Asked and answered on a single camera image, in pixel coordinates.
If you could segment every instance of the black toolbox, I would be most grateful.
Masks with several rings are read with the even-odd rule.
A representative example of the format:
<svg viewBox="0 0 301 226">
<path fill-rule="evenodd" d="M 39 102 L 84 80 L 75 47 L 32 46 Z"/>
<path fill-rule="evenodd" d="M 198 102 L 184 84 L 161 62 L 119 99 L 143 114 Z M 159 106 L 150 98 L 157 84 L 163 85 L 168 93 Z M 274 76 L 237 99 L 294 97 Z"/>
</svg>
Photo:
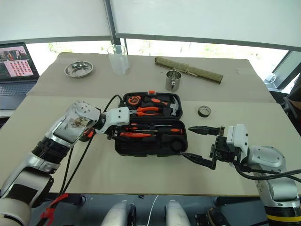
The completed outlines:
<svg viewBox="0 0 301 226">
<path fill-rule="evenodd" d="M 185 125 L 179 120 L 183 114 L 179 96 L 155 91 L 127 93 L 123 96 L 123 102 L 130 109 L 130 125 L 116 127 L 112 136 L 115 140 L 115 150 L 120 155 L 170 156 L 187 150 Z M 147 111 L 144 113 L 150 115 L 138 116 L 137 113 L 131 112 L 145 109 Z"/>
</svg>

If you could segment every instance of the yellow stripe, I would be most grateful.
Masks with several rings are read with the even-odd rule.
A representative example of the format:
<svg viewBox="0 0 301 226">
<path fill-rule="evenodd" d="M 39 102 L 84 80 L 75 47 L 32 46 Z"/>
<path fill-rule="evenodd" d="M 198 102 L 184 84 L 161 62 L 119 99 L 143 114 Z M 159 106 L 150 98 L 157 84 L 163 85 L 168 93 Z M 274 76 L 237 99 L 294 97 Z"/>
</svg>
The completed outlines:
<svg viewBox="0 0 301 226">
<path fill-rule="evenodd" d="M 268 219 L 281 222 L 301 222 L 301 216 L 298 217 L 276 217 L 267 214 Z"/>
</svg>

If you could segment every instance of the stainless steel mug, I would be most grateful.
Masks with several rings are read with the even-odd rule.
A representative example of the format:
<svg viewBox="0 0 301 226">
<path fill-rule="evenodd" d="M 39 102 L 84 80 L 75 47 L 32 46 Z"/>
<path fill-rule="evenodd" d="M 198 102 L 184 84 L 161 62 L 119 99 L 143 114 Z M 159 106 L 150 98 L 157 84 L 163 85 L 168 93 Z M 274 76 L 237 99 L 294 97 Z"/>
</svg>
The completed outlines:
<svg viewBox="0 0 301 226">
<path fill-rule="evenodd" d="M 166 73 L 165 88 L 169 91 L 176 91 L 179 88 L 182 74 L 176 70 Z"/>
</svg>

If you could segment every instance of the stainless steel bowl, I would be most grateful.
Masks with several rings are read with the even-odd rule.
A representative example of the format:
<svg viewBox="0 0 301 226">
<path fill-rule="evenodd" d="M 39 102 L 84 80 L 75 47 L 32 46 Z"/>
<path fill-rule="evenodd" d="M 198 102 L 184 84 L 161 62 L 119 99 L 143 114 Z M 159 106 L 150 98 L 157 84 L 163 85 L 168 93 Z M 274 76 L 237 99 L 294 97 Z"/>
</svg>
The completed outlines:
<svg viewBox="0 0 301 226">
<path fill-rule="evenodd" d="M 65 67 L 65 74 L 73 78 L 82 78 L 91 73 L 93 65 L 88 61 L 77 61 Z"/>
</svg>

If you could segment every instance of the white roller blind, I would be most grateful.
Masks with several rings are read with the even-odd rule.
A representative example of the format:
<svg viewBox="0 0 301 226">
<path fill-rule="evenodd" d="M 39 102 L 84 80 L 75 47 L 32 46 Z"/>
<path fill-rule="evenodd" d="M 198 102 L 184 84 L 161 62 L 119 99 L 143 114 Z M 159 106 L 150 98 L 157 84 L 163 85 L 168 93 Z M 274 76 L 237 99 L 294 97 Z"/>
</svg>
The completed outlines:
<svg viewBox="0 0 301 226">
<path fill-rule="evenodd" d="M 0 41 L 109 35 L 103 0 L 0 0 Z"/>
<path fill-rule="evenodd" d="M 233 40 L 301 50 L 300 0 L 111 0 L 111 5 L 118 37 Z"/>
</svg>

